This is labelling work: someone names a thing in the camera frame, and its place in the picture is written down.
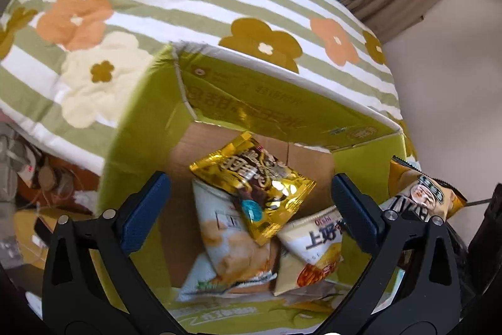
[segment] white chip bag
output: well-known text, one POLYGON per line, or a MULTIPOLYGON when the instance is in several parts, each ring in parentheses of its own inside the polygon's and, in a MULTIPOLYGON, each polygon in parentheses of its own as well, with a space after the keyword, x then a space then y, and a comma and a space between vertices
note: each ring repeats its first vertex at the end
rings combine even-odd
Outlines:
POLYGON ((277 234, 294 255, 317 269, 334 271, 341 257, 342 216, 331 206, 312 216, 292 221, 277 234))
POLYGON ((237 282, 259 285, 273 280, 270 242, 256 244, 235 209, 232 196, 198 178, 193 180, 193 191, 202 241, 220 289, 237 282))

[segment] bed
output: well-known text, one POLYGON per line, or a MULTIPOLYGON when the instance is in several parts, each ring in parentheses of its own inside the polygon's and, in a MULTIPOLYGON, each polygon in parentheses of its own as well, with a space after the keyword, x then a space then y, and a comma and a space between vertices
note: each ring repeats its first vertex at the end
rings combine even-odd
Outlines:
POLYGON ((0 108, 98 175, 128 96, 166 44, 258 58, 404 125, 380 42, 334 0, 11 0, 1 24, 0 108))

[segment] cable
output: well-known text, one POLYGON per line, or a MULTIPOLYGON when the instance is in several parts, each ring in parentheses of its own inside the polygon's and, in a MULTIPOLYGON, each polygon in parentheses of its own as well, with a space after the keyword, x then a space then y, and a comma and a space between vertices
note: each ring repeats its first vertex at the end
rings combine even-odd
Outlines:
POLYGON ((85 189, 85 187, 84 187, 84 183, 82 183, 82 180, 80 180, 79 176, 78 176, 78 175, 77 175, 77 174, 76 174, 76 173, 75 173, 72 169, 69 169, 69 171, 70 171, 70 172, 71 172, 71 173, 75 176, 75 178, 76 178, 76 179, 77 179, 77 181, 79 182, 79 184, 80 184, 80 188, 81 188, 81 192, 82 192, 82 195, 84 195, 84 196, 87 198, 87 200, 88 200, 88 202, 89 202, 89 203, 92 203, 92 202, 93 202, 93 201, 92 201, 92 198, 90 198, 90 197, 89 197, 89 195, 85 193, 85 192, 86 192, 86 189, 85 189))
POLYGON ((47 206, 45 206, 45 207, 52 207, 51 202, 49 201, 49 199, 47 199, 47 196, 45 196, 45 191, 43 189, 40 189, 40 191, 42 192, 42 196, 44 197, 44 199, 45 199, 45 201, 47 203, 47 206))
POLYGON ((24 247, 26 250, 28 250, 29 252, 31 252, 34 256, 36 256, 37 258, 31 262, 27 262, 26 264, 34 264, 36 263, 37 261, 39 260, 42 260, 43 262, 45 262, 45 259, 43 257, 44 255, 44 250, 45 250, 45 247, 40 247, 40 253, 37 254, 35 253, 32 249, 30 249, 28 246, 26 246, 25 244, 21 243, 20 241, 18 241, 18 245, 24 247))
POLYGON ((483 205, 485 203, 490 203, 491 200, 492 200, 492 198, 485 199, 485 200, 478 200, 476 202, 467 202, 464 207, 483 205))
POLYGON ((29 208, 30 206, 32 206, 32 205, 33 205, 33 204, 37 201, 38 197, 40 196, 40 192, 41 192, 41 191, 38 191, 38 192, 37 192, 37 194, 34 196, 34 198, 32 199, 32 201, 31 201, 29 204, 26 204, 26 205, 24 205, 24 206, 18 207, 18 208, 16 209, 16 211, 19 211, 19 210, 24 210, 24 209, 27 209, 27 208, 29 208))

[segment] black device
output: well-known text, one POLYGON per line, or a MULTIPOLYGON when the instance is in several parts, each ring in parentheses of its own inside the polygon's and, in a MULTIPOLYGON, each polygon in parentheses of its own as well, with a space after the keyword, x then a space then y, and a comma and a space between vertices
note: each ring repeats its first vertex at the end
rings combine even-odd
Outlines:
POLYGON ((483 293, 502 265, 502 184, 495 188, 483 223, 469 244, 467 259, 473 284, 483 293))
MULTIPOLYGON (((168 186, 167 176, 157 172, 118 210, 109 209, 93 220, 72 221, 67 216, 59 219, 47 257, 43 289, 44 322, 56 335, 187 334, 155 298, 128 257, 141 247, 168 196, 168 186), (145 215, 150 215, 147 222, 145 215), (99 250, 128 314, 108 302, 89 249, 99 250)), ((432 217, 426 223, 412 212, 382 212, 344 174, 334 177, 332 194, 350 232, 372 259, 342 304, 315 334, 450 332, 460 319, 460 289, 443 220, 432 217), (414 256, 395 301, 371 314, 401 252, 408 249, 414 250, 414 256)))
POLYGON ((40 240, 47 246, 51 244, 52 231, 42 217, 37 217, 33 231, 40 238, 40 240))

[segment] black cable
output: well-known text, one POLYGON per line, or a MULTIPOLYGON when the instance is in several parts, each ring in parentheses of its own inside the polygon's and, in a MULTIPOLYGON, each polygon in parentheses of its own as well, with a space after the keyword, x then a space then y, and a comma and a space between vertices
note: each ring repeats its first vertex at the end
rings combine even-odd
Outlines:
POLYGON ((464 207, 468 207, 468 206, 478 206, 478 205, 483 205, 485 203, 490 203, 491 202, 491 198, 490 199, 485 199, 485 200, 478 200, 476 202, 467 202, 466 205, 464 207))

